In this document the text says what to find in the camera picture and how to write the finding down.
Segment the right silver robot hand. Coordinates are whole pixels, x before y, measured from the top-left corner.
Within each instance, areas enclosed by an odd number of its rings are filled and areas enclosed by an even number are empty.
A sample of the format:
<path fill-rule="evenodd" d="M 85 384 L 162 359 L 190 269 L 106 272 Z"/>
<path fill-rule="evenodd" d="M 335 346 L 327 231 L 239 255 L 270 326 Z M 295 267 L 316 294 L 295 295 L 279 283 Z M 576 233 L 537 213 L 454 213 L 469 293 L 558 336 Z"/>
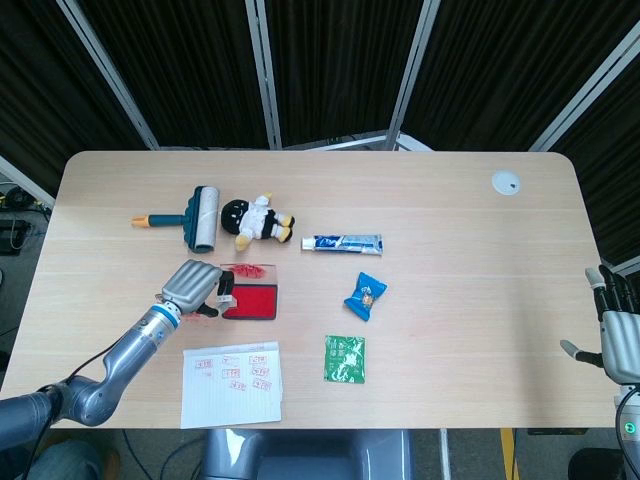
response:
<path fill-rule="evenodd" d="M 601 352 L 580 349 L 569 340 L 560 347 L 571 358 L 602 368 L 618 385 L 640 385 L 640 300 L 629 282 L 605 265 L 586 268 L 598 316 Z"/>

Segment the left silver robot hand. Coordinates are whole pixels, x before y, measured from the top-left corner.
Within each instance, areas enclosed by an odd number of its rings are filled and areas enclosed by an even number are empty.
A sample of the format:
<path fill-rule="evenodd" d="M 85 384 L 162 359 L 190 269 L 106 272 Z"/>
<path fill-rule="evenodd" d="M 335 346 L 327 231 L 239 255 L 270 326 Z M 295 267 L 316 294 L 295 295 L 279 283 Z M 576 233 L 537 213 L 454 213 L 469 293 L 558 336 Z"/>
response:
<path fill-rule="evenodd" d="M 216 307 L 216 297 L 231 295 L 233 286 L 231 271 L 190 259 L 166 282 L 157 300 L 173 304 L 182 315 L 215 318 L 228 310 Z"/>

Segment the teal lint roller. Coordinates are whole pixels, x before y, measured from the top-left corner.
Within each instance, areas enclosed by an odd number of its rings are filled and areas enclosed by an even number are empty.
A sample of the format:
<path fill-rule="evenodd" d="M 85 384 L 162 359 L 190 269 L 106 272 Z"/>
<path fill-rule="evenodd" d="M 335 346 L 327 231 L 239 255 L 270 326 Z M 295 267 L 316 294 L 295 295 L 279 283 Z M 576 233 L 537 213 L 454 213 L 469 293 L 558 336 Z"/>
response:
<path fill-rule="evenodd" d="M 137 216 L 131 225 L 138 228 L 180 226 L 188 249 L 196 254 L 214 250 L 217 235 L 219 191 L 211 186 L 197 186 L 187 201 L 183 214 L 149 214 Z"/>

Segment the red ink pad case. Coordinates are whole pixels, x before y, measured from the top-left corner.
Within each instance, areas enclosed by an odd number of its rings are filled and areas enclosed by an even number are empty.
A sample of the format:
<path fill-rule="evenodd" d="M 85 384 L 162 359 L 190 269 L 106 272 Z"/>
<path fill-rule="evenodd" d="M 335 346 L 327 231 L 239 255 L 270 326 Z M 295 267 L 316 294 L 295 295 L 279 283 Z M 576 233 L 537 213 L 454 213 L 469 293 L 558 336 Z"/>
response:
<path fill-rule="evenodd" d="M 229 320 L 274 320 L 277 314 L 277 268 L 271 264 L 222 264 L 234 274 L 231 295 L 235 306 L 223 317 Z"/>

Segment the black and white plush toy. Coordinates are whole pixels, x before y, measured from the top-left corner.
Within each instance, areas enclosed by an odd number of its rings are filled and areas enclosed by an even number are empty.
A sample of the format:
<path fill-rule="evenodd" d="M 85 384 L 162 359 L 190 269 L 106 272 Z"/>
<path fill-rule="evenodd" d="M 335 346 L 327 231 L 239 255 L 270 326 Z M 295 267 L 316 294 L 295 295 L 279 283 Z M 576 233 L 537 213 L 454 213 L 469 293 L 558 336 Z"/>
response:
<path fill-rule="evenodd" d="M 254 201 L 234 199 L 223 206 L 221 226 L 235 237 L 237 252 L 245 251 L 253 240 L 273 238 L 286 243 L 291 239 L 295 218 L 276 212 L 270 206 L 271 197 L 267 192 Z"/>

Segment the lined paper notebook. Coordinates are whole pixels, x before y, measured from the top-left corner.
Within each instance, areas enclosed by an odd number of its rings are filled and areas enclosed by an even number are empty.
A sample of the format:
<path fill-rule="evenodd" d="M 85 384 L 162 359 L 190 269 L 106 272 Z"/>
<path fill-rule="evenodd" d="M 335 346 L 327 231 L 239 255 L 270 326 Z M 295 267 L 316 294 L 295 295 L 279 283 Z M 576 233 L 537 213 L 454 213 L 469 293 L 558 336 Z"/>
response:
<path fill-rule="evenodd" d="M 279 422 L 282 398 L 276 341 L 183 352 L 183 429 Z"/>

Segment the blue and white toothpaste tube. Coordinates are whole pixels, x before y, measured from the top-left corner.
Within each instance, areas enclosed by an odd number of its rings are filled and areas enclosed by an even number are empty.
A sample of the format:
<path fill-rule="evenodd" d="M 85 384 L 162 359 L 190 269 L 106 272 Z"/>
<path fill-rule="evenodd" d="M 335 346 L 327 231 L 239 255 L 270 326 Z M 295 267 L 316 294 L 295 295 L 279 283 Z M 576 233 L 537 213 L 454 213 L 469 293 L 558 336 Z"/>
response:
<path fill-rule="evenodd" d="M 381 235 L 314 235 L 301 239 L 303 251 L 324 251 L 381 256 L 384 242 Z"/>

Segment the green tea packet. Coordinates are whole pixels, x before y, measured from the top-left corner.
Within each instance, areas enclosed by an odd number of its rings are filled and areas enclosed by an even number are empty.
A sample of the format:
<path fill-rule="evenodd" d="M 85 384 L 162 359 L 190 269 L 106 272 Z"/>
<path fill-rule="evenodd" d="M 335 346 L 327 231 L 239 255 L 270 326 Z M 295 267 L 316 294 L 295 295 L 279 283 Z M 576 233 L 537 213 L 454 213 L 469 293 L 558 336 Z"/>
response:
<path fill-rule="evenodd" d="M 365 338 L 325 337 L 324 380 L 335 383 L 365 383 Z"/>

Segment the blue snack packet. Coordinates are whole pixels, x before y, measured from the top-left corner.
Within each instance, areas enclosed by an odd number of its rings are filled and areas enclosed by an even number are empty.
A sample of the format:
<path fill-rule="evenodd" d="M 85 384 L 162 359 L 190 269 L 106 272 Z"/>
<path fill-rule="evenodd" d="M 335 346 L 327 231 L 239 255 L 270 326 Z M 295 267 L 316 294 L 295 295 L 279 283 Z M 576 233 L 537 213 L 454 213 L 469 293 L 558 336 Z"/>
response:
<path fill-rule="evenodd" d="M 387 290 L 387 285 L 376 278 L 360 272 L 356 286 L 344 305 L 363 321 L 370 319 L 370 312 L 375 301 Z"/>

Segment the black electronics box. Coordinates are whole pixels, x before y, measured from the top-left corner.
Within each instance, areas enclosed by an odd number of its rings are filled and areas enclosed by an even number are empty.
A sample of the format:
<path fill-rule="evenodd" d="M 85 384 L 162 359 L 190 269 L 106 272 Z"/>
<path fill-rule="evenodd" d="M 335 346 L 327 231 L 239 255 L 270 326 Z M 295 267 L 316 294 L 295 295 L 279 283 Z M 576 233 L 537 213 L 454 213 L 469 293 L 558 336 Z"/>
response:
<path fill-rule="evenodd" d="M 0 256 L 17 256 L 28 237 L 32 224 L 24 220 L 0 219 Z"/>

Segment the white round table grommet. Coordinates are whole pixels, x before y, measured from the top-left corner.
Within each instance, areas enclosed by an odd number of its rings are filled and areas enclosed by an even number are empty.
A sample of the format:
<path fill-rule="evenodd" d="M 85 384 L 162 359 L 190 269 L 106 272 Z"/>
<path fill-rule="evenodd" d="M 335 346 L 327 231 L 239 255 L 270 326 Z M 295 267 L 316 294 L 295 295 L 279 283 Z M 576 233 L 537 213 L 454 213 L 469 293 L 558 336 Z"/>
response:
<path fill-rule="evenodd" d="M 496 171 L 491 179 L 494 190 L 504 196 L 513 196 L 520 192 L 520 177 L 508 170 Z"/>

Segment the grey robot torso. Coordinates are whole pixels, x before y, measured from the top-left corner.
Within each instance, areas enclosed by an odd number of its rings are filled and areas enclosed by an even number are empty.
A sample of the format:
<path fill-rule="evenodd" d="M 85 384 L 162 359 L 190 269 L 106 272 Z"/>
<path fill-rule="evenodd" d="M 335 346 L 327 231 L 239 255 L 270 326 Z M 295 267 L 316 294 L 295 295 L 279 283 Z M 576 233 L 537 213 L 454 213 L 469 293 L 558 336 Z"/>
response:
<path fill-rule="evenodd" d="M 406 429 L 207 431 L 198 480 L 414 480 Z"/>

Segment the white partition base bar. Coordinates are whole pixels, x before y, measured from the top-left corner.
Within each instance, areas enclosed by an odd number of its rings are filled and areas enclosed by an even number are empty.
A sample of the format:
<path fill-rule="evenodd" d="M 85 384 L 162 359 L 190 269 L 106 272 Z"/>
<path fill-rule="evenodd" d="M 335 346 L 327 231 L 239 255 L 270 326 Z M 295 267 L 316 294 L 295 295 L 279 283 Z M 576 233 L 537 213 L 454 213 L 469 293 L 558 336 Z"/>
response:
<path fill-rule="evenodd" d="M 386 141 L 387 131 L 380 130 L 290 145 L 286 146 L 285 150 L 383 151 L 386 149 Z M 392 149 L 394 151 L 433 151 L 433 148 L 403 132 L 396 137 Z"/>

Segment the white partition post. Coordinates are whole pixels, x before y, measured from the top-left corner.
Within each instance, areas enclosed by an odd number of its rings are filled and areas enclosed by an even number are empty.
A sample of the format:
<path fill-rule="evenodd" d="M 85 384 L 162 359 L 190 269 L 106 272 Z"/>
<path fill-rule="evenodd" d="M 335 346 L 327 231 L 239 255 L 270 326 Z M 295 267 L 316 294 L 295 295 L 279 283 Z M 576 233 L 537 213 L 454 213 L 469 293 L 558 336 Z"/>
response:
<path fill-rule="evenodd" d="M 267 141 L 283 148 L 265 0 L 244 0 Z"/>
<path fill-rule="evenodd" d="M 0 155 L 0 174 L 7 177 L 14 184 L 32 195 L 35 199 L 52 208 L 55 205 L 55 199 L 43 188 L 31 180 L 27 175 L 21 172 L 6 158 Z"/>
<path fill-rule="evenodd" d="M 640 21 L 613 48 L 558 115 L 529 147 L 530 152 L 549 151 L 591 105 L 640 55 Z"/>
<path fill-rule="evenodd" d="M 150 150 L 159 150 L 160 145 L 156 136 L 78 1 L 55 1 L 144 145 Z"/>
<path fill-rule="evenodd" d="M 405 114 L 410 103 L 415 82 L 426 52 L 431 32 L 438 14 L 441 0 L 423 0 L 422 8 L 415 28 L 404 73 L 396 97 L 396 103 L 391 116 L 389 128 L 385 138 L 384 148 L 393 150 L 404 122 Z"/>

